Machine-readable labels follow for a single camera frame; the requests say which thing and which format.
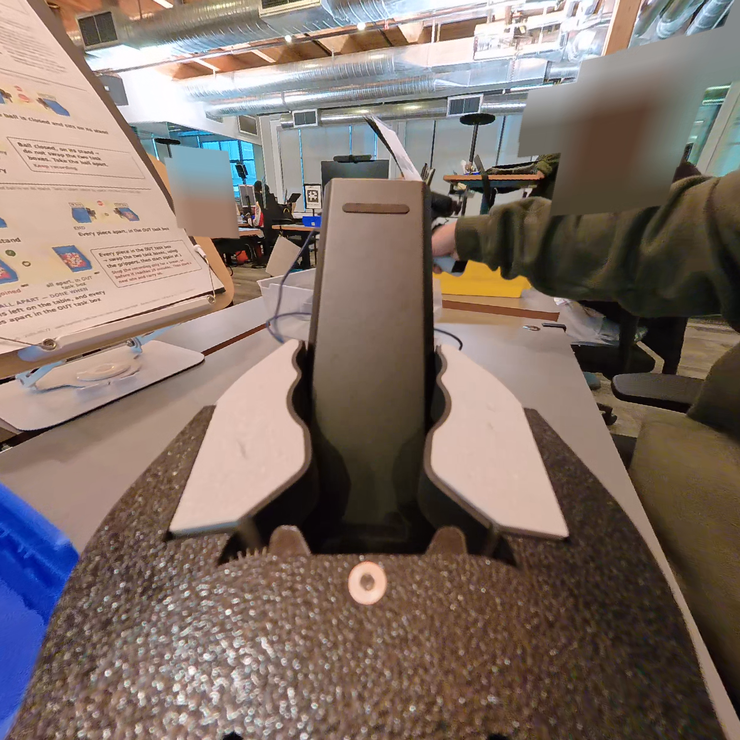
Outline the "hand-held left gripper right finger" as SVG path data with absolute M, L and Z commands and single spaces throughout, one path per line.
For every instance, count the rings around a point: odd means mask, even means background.
M 436 347 L 441 412 L 426 435 L 430 482 L 481 525 L 563 541 L 568 526 L 523 405 L 458 348 Z

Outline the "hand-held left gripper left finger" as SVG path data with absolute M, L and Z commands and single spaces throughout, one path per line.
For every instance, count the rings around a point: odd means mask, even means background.
M 173 537 L 234 531 L 309 470 L 309 426 L 294 402 L 305 354 L 303 341 L 287 340 L 219 398 L 170 522 Z

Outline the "dark stand panel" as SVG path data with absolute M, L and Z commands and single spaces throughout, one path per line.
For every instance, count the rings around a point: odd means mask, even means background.
M 434 385 L 430 207 L 416 180 L 334 179 L 323 203 L 308 357 L 319 553 L 420 551 Z

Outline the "blue braided cable teal plug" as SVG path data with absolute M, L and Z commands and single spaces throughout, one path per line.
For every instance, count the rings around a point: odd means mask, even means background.
M 305 337 L 302 337 L 302 335 L 294 336 L 294 332 L 293 333 L 287 332 L 286 334 L 283 335 L 283 333 L 281 333 L 280 331 L 278 323 L 279 323 L 279 320 L 282 318 L 296 318 L 296 319 L 301 319 L 301 320 L 310 319 L 310 315 L 311 315 L 310 308 L 307 308 L 307 309 L 304 308 L 304 309 L 296 310 L 296 311 L 288 311 L 286 308 L 282 308 L 281 310 L 281 301 L 282 301 L 282 294 L 283 294 L 283 283 L 285 282 L 287 275 L 292 272 L 296 272 L 296 271 L 301 272 L 303 270 L 303 268 L 301 267 L 301 261 L 304 257 L 309 257 L 309 252 L 310 252 L 309 243 L 310 241 L 315 240 L 314 238 L 317 236 L 317 234 L 318 234 L 318 231 L 316 229 L 309 229 L 308 234 L 300 248 L 297 247 L 296 244 L 289 242 L 286 238 L 279 237 L 277 239 L 278 241 L 274 248 L 279 253 L 279 258 L 276 257 L 278 261 L 276 262 L 273 259 L 273 256 L 275 254 L 273 250 L 273 255 L 271 256 L 267 264 L 266 273 L 268 274 L 269 279 L 272 280 L 272 283 L 270 284 L 274 283 L 277 286 L 277 288 L 275 289 L 275 291 L 273 291 L 274 292 L 274 306 L 271 309 L 272 316 L 268 318 L 267 321 L 265 322 L 265 328 L 271 334 L 271 336 L 274 339 L 276 339 L 276 341 L 278 341 L 279 343 L 285 343 L 290 338 L 298 338 L 298 339 L 305 338 Z M 290 246 L 291 249 L 295 247 L 294 255 L 291 252 L 287 251 L 288 246 Z M 291 262 L 290 266 L 288 264 L 289 255 L 294 256 L 294 260 Z M 459 268 L 455 268 L 456 263 L 457 261 L 450 254 L 443 255 L 443 256 L 438 256 L 438 255 L 432 256 L 432 265 L 434 268 L 433 271 L 437 271 L 439 272 L 439 274 L 450 274 L 455 277 L 459 277 L 460 275 L 462 275 L 463 270 L 465 269 L 466 262 L 463 261 L 461 263 L 462 267 L 459 267 Z M 279 267 L 285 268 L 282 270 L 283 272 L 282 275 L 278 275 Z M 439 283 L 434 282 L 434 277 L 433 277 L 433 280 L 432 280 L 432 315 L 433 315 L 433 319 L 435 322 L 437 322 L 437 320 L 441 316 L 441 313 L 442 313 L 442 289 L 439 286 Z M 463 349 L 463 342 L 456 335 L 453 335 L 452 333 L 446 330 L 442 330 L 438 328 L 435 328 L 434 330 L 435 332 L 439 332 L 440 334 L 451 338 L 455 343 L 457 343 L 458 349 L 460 350 Z

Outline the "clear plastic bin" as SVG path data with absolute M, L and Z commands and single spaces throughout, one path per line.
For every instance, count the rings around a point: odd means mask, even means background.
M 257 281 L 268 318 L 280 313 L 311 313 L 316 269 L 293 271 Z

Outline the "person's right forearm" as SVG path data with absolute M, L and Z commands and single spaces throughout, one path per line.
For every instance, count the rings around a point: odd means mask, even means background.
M 675 182 L 660 207 L 595 215 L 550 213 L 528 198 L 464 217 L 462 261 L 543 294 L 615 302 L 641 318 L 721 315 L 739 322 L 739 172 Z

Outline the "grey desk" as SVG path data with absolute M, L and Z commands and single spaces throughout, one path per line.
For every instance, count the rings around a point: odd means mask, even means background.
M 738 738 L 735 710 L 562 331 L 527 330 L 515 318 L 470 324 L 451 316 L 442 328 L 548 421 L 632 519 L 684 615 L 725 737 Z M 192 417 L 276 348 L 264 319 L 264 301 L 255 299 L 171 328 L 161 341 L 202 352 L 201 365 L 3 451 L 2 482 L 81 550 Z

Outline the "person's right hand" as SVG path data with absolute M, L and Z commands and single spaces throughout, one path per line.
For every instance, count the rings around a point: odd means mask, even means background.
M 431 233 L 431 253 L 435 260 L 450 258 L 458 261 L 461 257 L 457 251 L 456 242 L 457 221 L 449 220 L 438 224 Z

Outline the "black floor lamp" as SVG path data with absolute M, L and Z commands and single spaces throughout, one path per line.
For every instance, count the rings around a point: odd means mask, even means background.
M 496 120 L 496 116 L 491 113 L 467 113 L 459 118 L 459 122 L 464 125 L 471 127 L 473 133 L 471 134 L 471 145 L 468 156 L 468 166 L 472 166 L 475 163 L 476 157 L 476 144 L 481 126 L 487 126 L 493 124 Z

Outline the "yellow plastic bin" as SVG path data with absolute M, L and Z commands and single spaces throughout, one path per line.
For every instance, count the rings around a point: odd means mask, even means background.
M 433 273 L 441 292 L 478 298 L 520 298 L 523 291 L 531 288 L 524 277 L 505 279 L 499 270 L 493 271 L 485 264 L 468 261 L 461 275 L 447 272 Z

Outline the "large black screen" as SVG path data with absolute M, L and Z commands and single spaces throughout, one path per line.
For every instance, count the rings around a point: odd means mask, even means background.
M 321 186 L 326 188 L 333 179 L 382 179 L 389 177 L 389 160 L 322 161 Z

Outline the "rows of office desks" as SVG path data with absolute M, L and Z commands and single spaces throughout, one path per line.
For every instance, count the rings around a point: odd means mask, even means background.
M 541 195 L 545 196 L 546 192 L 549 192 L 548 188 L 554 183 L 554 172 L 553 170 L 550 175 L 545 175 L 541 171 L 536 173 L 522 173 L 515 172 L 514 169 L 504 169 L 501 174 L 502 177 L 498 180 L 504 180 L 504 184 L 494 184 L 493 175 L 488 176 L 488 186 L 490 199 L 493 202 L 494 190 L 496 190 L 496 197 L 494 205 L 501 205 L 507 198 L 511 200 L 514 195 L 524 194 L 524 190 L 531 191 L 529 195 Z M 523 180 L 517 181 L 518 184 L 513 180 L 515 174 L 521 174 Z M 298 239 L 305 240 L 309 229 L 298 225 L 298 230 L 295 229 L 278 229 L 274 230 L 275 235 L 298 236 Z M 235 286 L 235 303 L 240 303 L 254 298 L 261 297 L 261 291 L 257 285 L 257 281 L 267 278 L 266 269 L 251 269 L 248 266 L 239 266 L 233 268 L 234 274 L 232 281 Z M 454 311 L 472 311 L 473 313 L 480 314 L 493 314 L 493 315 L 507 315 L 514 317 L 522 317 L 525 319 L 538 319 L 545 321 L 559 320 L 559 310 L 552 298 L 547 298 L 535 291 L 533 288 L 523 291 L 520 298 L 478 298 L 478 297 L 465 297 L 460 295 L 449 295 L 442 294 L 442 308 L 451 309 Z

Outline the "silver document stand base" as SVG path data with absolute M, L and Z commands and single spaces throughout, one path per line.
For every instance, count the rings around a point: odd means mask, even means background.
M 203 353 L 143 339 L 22 373 L 2 384 L 2 428 L 19 433 L 59 426 L 204 360 Z

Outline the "silver ventilation ducts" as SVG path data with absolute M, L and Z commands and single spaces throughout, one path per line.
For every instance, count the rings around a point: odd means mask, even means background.
M 576 79 L 603 50 L 614 2 L 191 2 L 133 18 L 113 2 L 76 18 L 97 71 L 212 63 L 305 46 L 176 81 L 210 118 L 519 92 Z

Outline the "grey panel board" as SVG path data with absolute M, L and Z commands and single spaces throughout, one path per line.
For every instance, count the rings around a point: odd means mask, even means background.
M 266 265 L 266 274 L 277 277 L 296 269 L 310 269 L 310 249 L 306 244 L 301 238 L 291 241 L 282 235 L 278 236 Z

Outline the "black mesh office chair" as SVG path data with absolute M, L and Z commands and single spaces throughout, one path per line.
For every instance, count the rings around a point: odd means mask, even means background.
M 614 396 L 624 402 L 686 413 L 696 401 L 704 381 L 681 375 L 630 373 L 611 380 Z

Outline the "person's green jacket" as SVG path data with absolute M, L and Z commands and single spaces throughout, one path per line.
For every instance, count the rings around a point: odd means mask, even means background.
M 628 468 L 725 689 L 739 700 L 739 346 L 686 414 L 648 414 Z

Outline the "blue plastic bin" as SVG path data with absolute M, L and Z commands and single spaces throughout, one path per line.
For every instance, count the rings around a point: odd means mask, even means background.
M 1 738 L 15 722 L 78 559 L 62 531 L 1 485 Z

